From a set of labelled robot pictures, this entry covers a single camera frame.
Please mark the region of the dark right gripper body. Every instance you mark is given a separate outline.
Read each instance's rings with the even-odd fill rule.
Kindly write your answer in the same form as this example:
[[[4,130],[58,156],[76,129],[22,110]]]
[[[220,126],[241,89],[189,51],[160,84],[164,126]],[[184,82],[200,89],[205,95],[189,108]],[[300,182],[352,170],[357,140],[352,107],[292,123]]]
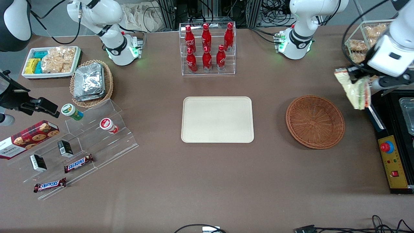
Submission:
[[[1,71],[1,95],[0,106],[9,110],[19,111],[19,105],[31,102],[30,89],[25,88],[9,77],[10,71]]]

